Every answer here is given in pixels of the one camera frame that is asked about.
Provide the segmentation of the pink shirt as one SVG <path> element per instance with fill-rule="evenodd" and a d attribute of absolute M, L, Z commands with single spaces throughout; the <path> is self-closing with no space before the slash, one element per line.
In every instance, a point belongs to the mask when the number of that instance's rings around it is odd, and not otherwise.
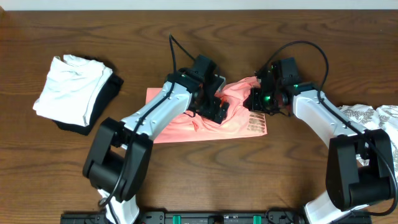
<path fill-rule="evenodd" d="M 266 120 L 263 113 L 251 112 L 243 106 L 251 93 L 258 87 L 256 77 L 247 77 L 227 84 L 216 96 L 229 103 L 227 117 L 217 124 L 202 116 L 194 116 L 191 111 L 174 118 L 156 137 L 154 142 L 192 142 L 220 139 L 250 138 L 267 134 Z"/>

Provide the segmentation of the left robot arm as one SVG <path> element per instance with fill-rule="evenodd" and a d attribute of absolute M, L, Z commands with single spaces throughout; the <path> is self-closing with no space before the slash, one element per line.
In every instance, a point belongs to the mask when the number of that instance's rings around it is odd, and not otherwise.
<path fill-rule="evenodd" d="M 83 166 L 83 175 L 102 195 L 99 206 L 110 223 L 134 223 L 136 194 L 144 182 L 154 140 L 177 116 L 191 111 L 220 124 L 229 104 L 216 97 L 226 80 L 216 75 L 214 61 L 199 55 L 193 67 L 167 75 L 155 97 L 139 111 L 99 126 Z"/>

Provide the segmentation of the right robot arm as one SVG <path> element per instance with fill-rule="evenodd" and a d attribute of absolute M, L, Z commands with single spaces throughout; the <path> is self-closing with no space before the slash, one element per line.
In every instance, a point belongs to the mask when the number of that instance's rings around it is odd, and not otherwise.
<path fill-rule="evenodd" d="M 303 82 L 294 58 L 266 63 L 255 72 L 259 87 L 244 101 L 250 110 L 295 116 L 328 148 L 326 190 L 303 208 L 296 223 L 359 223 L 376 216 L 367 207 L 392 200 L 397 206 L 391 139 L 344 115 L 314 83 Z"/>

